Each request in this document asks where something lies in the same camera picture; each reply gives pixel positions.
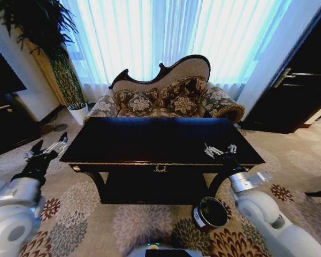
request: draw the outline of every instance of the floral carpet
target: floral carpet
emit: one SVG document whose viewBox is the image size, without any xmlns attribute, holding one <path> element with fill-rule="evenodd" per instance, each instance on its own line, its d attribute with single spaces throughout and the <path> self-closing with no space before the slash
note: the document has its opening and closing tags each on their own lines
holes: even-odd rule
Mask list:
<svg viewBox="0 0 321 257">
<path fill-rule="evenodd" d="M 66 109 L 42 128 L 44 145 L 58 140 L 64 129 L 69 143 L 81 129 Z M 240 132 L 266 161 L 250 173 L 266 170 L 273 176 L 260 189 L 321 243 L 321 198 L 304 194 L 321 190 L 321 119 L 289 135 Z M 0 155 L 0 179 L 9 180 L 23 169 L 24 153 L 34 143 Z M 209 184 L 213 175 L 205 179 Z M 136 246 L 155 241 L 200 250 L 206 256 L 270 256 L 259 232 L 239 215 L 228 187 L 225 181 L 217 194 L 227 209 L 228 223 L 203 233 L 192 222 L 191 206 L 100 204 L 93 181 L 56 159 L 42 187 L 47 202 L 40 230 L 20 256 L 126 256 Z"/>
</svg>

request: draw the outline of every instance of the white curtain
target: white curtain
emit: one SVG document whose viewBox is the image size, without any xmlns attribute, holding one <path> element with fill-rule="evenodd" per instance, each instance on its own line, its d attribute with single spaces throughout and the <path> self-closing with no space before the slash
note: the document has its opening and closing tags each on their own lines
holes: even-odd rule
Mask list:
<svg viewBox="0 0 321 257">
<path fill-rule="evenodd" d="M 67 48 L 89 102 L 124 69 L 151 80 L 159 63 L 201 54 L 210 82 L 237 99 L 291 0 L 62 0 L 78 33 Z"/>
</svg>

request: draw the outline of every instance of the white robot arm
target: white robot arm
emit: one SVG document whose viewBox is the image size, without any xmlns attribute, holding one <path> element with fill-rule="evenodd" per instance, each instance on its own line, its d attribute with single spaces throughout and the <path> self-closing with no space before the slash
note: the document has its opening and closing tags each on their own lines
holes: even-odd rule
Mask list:
<svg viewBox="0 0 321 257">
<path fill-rule="evenodd" d="M 267 172 L 250 177 L 232 156 L 236 153 L 235 145 L 230 145 L 229 152 L 206 144 L 205 147 L 205 153 L 210 157 L 220 155 L 223 158 L 226 172 L 231 172 L 227 176 L 238 211 L 258 229 L 273 257 L 321 257 L 321 245 L 305 230 L 294 225 L 269 195 L 255 189 L 271 178 Z"/>
<path fill-rule="evenodd" d="M 270 196 L 257 190 L 237 195 L 238 211 L 258 229 L 273 257 L 321 257 L 321 245 L 294 225 Z"/>
<path fill-rule="evenodd" d="M 0 181 L 0 257 L 18 256 L 21 246 L 37 233 L 45 204 L 40 188 L 50 161 L 64 151 L 66 142 L 64 133 L 58 142 L 41 150 L 41 140 L 27 153 L 23 171 L 7 185 Z"/>
</svg>

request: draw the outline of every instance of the tin can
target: tin can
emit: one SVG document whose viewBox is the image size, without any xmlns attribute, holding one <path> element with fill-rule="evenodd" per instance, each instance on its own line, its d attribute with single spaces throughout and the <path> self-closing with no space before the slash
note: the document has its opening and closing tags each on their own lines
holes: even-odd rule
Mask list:
<svg viewBox="0 0 321 257">
<path fill-rule="evenodd" d="M 203 232 L 210 232 L 227 223 L 227 211 L 223 204 L 213 197 L 204 197 L 192 211 L 193 222 Z"/>
</svg>

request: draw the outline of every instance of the upholstered settee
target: upholstered settee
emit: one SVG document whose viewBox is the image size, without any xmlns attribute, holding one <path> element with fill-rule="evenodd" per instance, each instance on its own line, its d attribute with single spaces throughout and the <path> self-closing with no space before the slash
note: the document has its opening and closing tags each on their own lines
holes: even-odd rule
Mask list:
<svg viewBox="0 0 321 257">
<path fill-rule="evenodd" d="M 93 106 L 90 117 L 224 117 L 237 123 L 244 107 L 208 82 L 209 61 L 190 55 L 170 67 L 159 65 L 152 81 L 137 81 L 122 71 L 107 95 Z"/>
</svg>

